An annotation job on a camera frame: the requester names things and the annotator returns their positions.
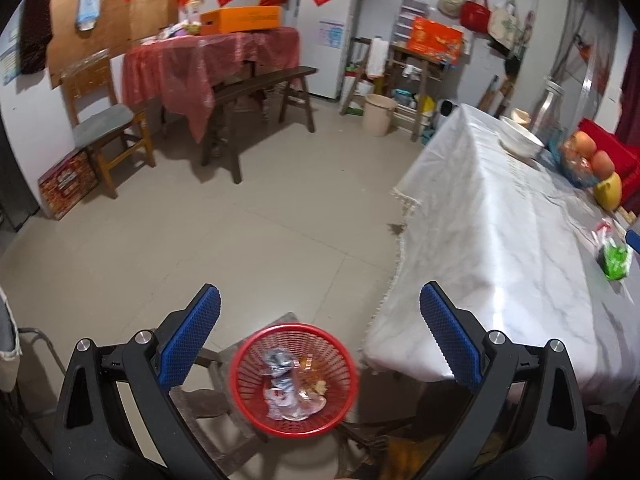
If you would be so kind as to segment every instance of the wooden board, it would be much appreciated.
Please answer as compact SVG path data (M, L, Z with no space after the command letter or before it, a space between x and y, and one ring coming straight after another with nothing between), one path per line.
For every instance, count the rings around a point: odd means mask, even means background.
M78 0L51 0L53 40L47 50L47 64L53 87L60 74L73 63L108 48L111 57L124 54L132 44L175 23L175 0L101 0L95 28L76 29Z

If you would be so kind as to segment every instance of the gray chair cushion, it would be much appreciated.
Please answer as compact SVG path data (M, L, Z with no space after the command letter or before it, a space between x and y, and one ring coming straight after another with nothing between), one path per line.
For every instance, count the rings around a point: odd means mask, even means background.
M119 130L133 120L133 112L123 104L103 110L74 128L76 148L81 149L101 137Z

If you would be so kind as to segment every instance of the wooden chair back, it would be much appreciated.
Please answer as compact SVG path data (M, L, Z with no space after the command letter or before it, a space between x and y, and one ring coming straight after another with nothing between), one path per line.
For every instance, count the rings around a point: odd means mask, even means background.
M106 86L111 106L118 103L113 87L111 63L108 50L101 50L67 68L61 76L66 106L73 126L78 126L78 111L75 100Z

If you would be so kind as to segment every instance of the wooden bench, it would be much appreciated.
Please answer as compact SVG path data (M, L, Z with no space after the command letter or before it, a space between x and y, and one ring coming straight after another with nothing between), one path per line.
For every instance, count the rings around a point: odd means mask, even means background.
M201 164L206 166L209 164L211 158L211 150L213 143L217 137L217 131L213 125L215 122L216 110L222 110L223 115L223 130L225 131L226 147L228 150L230 170L233 180L236 184L242 182L242 173L240 171L240 160L238 158L238 142L236 138L236 132L233 128L233 114L236 106L236 101L244 96L253 94L260 90L271 88L278 83L286 82L284 94L282 96L282 106L280 108L280 115L278 122L283 122L287 111L287 105L297 106L304 108L306 112L306 128L313 133L316 130L314 125L313 111L311 109L311 102L309 100L308 89L306 86L305 77L315 74L318 71L317 68L311 68L309 66L297 66L295 68L286 68L284 70L277 70L276 72L269 72L255 76L243 81L231 83L222 87L220 90L214 92L215 106L211 112L209 124L207 125L207 131L202 139L202 159ZM302 83L302 90L299 92L299 96L303 99L303 103L293 101L290 99L292 93L291 84L300 79Z

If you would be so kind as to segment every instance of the cardboard box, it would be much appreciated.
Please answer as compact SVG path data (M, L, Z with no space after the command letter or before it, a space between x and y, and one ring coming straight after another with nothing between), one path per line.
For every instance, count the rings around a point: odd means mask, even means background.
M463 46L463 33L442 23L416 16L408 50L455 65Z
M56 220L60 220L97 185L94 168L84 150L69 153L38 180L40 194Z
M280 26L279 6L222 7L200 15L200 34L225 34Z

